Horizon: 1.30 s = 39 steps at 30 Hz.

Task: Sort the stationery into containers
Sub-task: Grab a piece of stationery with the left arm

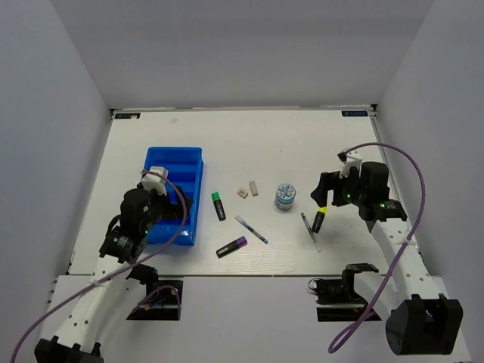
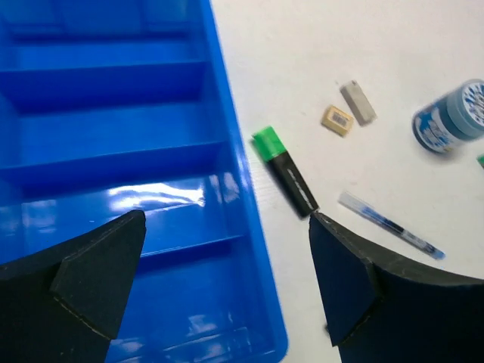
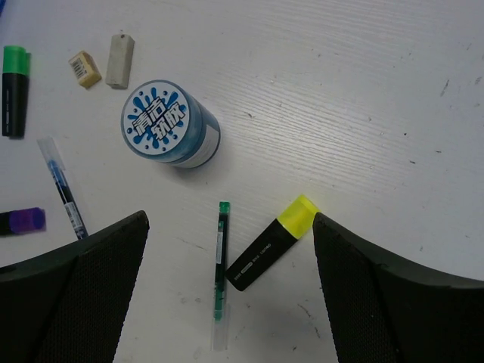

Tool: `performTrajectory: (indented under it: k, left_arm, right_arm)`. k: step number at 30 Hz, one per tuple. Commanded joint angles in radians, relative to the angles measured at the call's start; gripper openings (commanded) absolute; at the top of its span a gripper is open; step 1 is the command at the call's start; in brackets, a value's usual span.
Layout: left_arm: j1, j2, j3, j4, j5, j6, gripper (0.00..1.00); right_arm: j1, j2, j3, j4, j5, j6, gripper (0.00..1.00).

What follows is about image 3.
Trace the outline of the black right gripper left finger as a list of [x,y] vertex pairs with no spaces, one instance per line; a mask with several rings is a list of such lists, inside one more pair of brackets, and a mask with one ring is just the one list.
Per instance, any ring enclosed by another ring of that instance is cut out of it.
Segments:
[[3,362],[112,362],[149,231],[142,210],[1,269]]

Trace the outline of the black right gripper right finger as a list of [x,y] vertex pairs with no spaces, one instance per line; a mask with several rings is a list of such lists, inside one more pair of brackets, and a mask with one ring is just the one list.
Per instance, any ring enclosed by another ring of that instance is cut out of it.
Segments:
[[481,362],[483,282],[412,262],[322,213],[315,255],[339,362]]

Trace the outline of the purple cap black highlighter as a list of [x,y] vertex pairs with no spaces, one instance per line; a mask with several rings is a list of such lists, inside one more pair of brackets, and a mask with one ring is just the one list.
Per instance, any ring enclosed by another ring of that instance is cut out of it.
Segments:
[[45,211],[38,207],[1,213],[1,236],[27,234],[45,229]]

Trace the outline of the yellow cap black highlighter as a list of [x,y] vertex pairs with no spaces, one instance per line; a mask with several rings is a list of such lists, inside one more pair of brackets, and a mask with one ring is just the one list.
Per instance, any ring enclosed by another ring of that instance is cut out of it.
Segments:
[[228,281],[246,290],[312,228],[318,212],[308,197],[299,195],[230,265]]

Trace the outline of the blue ink pen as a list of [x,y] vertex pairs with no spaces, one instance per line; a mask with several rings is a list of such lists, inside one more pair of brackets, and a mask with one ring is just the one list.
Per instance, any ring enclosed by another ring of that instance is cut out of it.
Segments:
[[67,212],[70,224],[78,240],[88,237],[88,231],[74,200],[72,191],[64,174],[64,163],[58,152],[52,137],[40,138],[37,140],[39,149],[45,159],[49,172],[54,180],[57,192],[60,195],[64,209]]

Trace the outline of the green ink pen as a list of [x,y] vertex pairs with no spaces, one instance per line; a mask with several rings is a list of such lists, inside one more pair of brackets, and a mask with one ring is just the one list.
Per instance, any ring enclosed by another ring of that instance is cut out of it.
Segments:
[[219,218],[216,238],[216,268],[214,283],[212,349],[221,352],[227,349],[228,313],[226,305],[226,264],[228,251],[228,223],[231,205],[219,203]]

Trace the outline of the blue cleaning gel jar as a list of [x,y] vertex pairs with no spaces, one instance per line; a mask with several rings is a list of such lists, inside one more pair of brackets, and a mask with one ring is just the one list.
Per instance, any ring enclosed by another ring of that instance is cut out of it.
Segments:
[[219,149],[218,120],[174,82],[151,80],[127,98],[120,117],[123,139],[140,157],[193,169]]

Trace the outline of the yellow rectangular eraser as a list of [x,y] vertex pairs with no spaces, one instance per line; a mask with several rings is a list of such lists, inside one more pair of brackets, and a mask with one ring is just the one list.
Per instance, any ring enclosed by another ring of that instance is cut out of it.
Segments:
[[98,83],[102,76],[92,58],[86,51],[80,51],[69,60],[69,65],[76,80],[84,89],[89,89]]

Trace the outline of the green cap black highlighter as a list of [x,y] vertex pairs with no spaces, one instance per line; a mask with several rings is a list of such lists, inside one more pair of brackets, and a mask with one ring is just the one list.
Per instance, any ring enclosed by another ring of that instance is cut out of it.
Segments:
[[31,54],[18,45],[4,47],[2,67],[2,135],[25,135]]

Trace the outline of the grey white eraser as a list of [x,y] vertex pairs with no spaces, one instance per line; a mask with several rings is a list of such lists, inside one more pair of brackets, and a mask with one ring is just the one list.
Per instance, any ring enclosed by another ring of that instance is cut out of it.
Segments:
[[126,34],[111,38],[105,82],[114,89],[127,89],[135,41]]

